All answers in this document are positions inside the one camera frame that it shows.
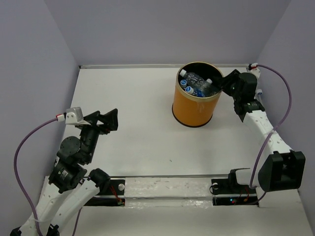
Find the blue label bottle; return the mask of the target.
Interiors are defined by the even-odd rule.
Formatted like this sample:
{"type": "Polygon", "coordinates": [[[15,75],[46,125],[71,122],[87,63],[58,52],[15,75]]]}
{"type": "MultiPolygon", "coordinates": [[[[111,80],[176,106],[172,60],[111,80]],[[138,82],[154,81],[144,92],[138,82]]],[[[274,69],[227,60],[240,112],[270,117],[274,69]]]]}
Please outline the blue label bottle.
{"type": "Polygon", "coordinates": [[[211,97],[218,93],[218,91],[212,86],[210,87],[186,86],[184,91],[189,95],[201,98],[211,97]]]}

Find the orange bin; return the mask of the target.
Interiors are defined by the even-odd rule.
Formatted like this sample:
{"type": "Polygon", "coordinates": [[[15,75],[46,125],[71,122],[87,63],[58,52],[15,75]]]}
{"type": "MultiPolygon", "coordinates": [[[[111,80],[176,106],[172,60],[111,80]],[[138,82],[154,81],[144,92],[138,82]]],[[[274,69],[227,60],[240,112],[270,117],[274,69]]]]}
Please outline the orange bin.
{"type": "MultiPolygon", "coordinates": [[[[180,70],[183,69],[187,72],[194,72],[203,79],[210,79],[213,76],[223,77],[222,72],[217,67],[207,62],[190,62],[180,68],[180,70]]],[[[172,104],[173,117],[184,126],[192,128],[202,127],[211,120],[221,91],[210,97],[196,97],[186,93],[180,86],[180,81],[183,79],[180,76],[180,70],[176,75],[172,104]]]]}

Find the clear bottle front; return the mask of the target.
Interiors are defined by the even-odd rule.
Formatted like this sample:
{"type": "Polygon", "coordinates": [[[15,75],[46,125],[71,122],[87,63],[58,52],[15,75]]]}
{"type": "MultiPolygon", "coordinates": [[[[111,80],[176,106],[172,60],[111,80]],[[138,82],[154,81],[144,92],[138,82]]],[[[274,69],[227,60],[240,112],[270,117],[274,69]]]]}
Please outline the clear bottle front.
{"type": "Polygon", "coordinates": [[[212,85],[213,81],[211,79],[204,80],[199,75],[193,73],[193,72],[187,72],[186,70],[182,69],[179,72],[179,75],[183,77],[184,80],[186,80],[187,85],[193,87],[199,87],[203,85],[212,85]]]}

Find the clear bottle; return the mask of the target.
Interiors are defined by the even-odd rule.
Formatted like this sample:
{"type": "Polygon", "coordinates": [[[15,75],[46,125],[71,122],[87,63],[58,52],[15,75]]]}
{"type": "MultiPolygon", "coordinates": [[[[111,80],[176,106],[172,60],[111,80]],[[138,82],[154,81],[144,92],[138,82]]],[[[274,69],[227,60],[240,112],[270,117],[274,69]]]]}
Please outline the clear bottle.
{"type": "Polygon", "coordinates": [[[261,95],[262,95],[262,90],[261,89],[257,89],[256,90],[256,99],[261,102],[261,95]]]}
{"type": "Polygon", "coordinates": [[[185,87],[187,86],[187,81],[186,81],[186,80],[181,80],[181,81],[180,81],[180,86],[181,86],[182,88],[185,88],[185,87]]]}
{"type": "Polygon", "coordinates": [[[212,85],[213,81],[211,79],[204,80],[199,75],[193,73],[193,72],[187,72],[186,70],[182,69],[179,72],[179,75],[183,77],[184,80],[186,80],[187,85],[193,87],[199,87],[203,85],[212,85]]]}

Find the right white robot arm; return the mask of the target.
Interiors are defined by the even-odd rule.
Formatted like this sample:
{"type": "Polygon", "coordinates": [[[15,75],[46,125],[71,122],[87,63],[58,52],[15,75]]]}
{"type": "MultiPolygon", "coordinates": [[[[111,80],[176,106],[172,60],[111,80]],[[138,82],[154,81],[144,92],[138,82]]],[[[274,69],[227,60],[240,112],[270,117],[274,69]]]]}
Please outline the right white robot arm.
{"type": "Polygon", "coordinates": [[[247,185],[264,192],[298,189],[301,186],[306,158],[294,151],[277,132],[263,105],[255,98],[257,77],[250,72],[233,70],[219,81],[224,93],[234,101],[234,111],[257,138],[261,146],[250,168],[234,169],[226,181],[227,189],[237,193],[247,185]]]}

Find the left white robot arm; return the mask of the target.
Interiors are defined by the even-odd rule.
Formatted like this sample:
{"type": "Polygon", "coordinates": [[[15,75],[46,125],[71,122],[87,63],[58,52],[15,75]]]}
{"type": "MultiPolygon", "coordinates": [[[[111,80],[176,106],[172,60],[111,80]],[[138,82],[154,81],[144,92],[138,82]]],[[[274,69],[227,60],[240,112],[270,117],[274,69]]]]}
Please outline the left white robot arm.
{"type": "Polygon", "coordinates": [[[20,227],[10,232],[12,236],[58,236],[74,214],[98,194],[109,191],[117,202],[124,201],[117,195],[110,183],[111,177],[97,168],[90,172],[84,165],[92,162],[100,135],[107,135],[118,129],[118,109],[102,114],[95,111],[84,116],[80,107],[67,109],[64,113],[44,122],[32,130],[18,145],[13,161],[17,183],[26,197],[31,216],[20,227]],[[48,182],[43,186],[43,193],[35,205],[18,174],[17,159],[22,145],[36,131],[44,126],[64,122],[80,129],[79,137],[69,136],[60,144],[52,172],[48,182]]]}

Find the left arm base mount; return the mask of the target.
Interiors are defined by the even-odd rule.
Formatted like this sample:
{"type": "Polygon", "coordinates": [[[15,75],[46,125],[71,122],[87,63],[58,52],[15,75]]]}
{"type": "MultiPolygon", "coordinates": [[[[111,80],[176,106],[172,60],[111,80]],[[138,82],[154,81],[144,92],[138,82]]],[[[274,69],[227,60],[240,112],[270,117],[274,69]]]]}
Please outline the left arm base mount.
{"type": "Polygon", "coordinates": [[[103,187],[100,192],[85,203],[87,207],[124,207],[125,184],[123,178],[112,178],[108,187],[103,187]]]}

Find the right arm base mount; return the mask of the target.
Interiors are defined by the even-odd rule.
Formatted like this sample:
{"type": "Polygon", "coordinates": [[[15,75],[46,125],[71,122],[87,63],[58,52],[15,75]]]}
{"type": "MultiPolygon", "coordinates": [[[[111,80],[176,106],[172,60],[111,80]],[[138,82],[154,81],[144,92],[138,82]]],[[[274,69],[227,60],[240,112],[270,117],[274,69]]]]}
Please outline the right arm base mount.
{"type": "Polygon", "coordinates": [[[258,205],[255,189],[238,183],[233,185],[227,178],[212,179],[209,191],[213,195],[213,206],[258,205]]]}

